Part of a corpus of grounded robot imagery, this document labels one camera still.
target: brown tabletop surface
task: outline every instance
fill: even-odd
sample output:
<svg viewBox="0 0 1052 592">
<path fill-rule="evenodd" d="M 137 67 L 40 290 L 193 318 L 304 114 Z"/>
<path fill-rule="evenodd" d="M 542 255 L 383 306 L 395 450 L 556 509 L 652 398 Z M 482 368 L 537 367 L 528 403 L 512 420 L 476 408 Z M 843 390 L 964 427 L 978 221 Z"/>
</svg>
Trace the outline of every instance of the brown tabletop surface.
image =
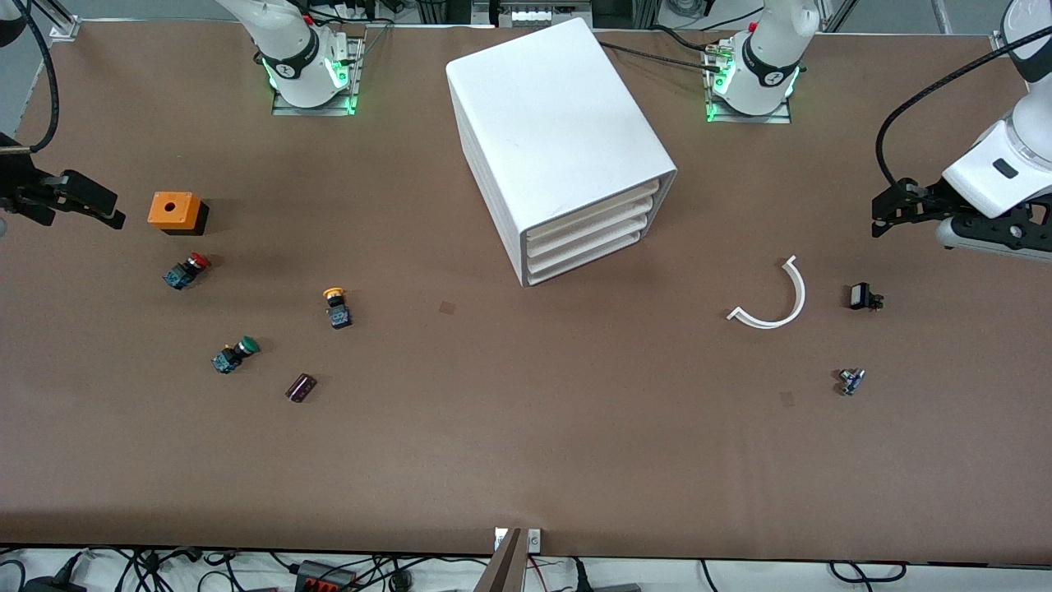
<svg viewBox="0 0 1052 592">
<path fill-rule="evenodd" d="M 869 234 L 881 121 L 986 38 L 818 37 L 791 125 L 706 123 L 695 70 L 612 55 L 679 176 L 640 244 L 523 288 L 444 72 L 520 33 L 386 35 L 345 118 L 271 116 L 238 24 L 55 46 L 37 164 L 128 219 L 6 216 L 0 540 L 484 553 L 511 525 L 547 554 L 1052 562 L 1052 266 L 946 250 L 934 224 Z M 934 181 L 1023 91 L 997 60 L 936 93 L 892 169 Z M 46 113 L 39 84 L 23 142 Z M 207 233 L 148 225 L 159 189 L 201 196 Z M 219 264 L 176 291 L 191 249 Z M 790 254 L 800 318 L 726 321 L 788 312 Z M 884 311 L 845 308 L 858 281 Z M 242 335 L 262 353 L 216 373 Z"/>
</svg>

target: white box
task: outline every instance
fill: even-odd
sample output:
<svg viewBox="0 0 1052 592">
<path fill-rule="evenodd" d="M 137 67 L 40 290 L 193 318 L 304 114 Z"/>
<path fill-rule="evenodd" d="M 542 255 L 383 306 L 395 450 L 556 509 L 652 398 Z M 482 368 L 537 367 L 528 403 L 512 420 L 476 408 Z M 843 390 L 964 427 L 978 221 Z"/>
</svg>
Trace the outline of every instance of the white box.
<svg viewBox="0 0 1052 592">
<path fill-rule="evenodd" d="M 523 285 L 633 244 L 675 177 L 581 19 L 449 62 L 464 156 Z"/>
</svg>

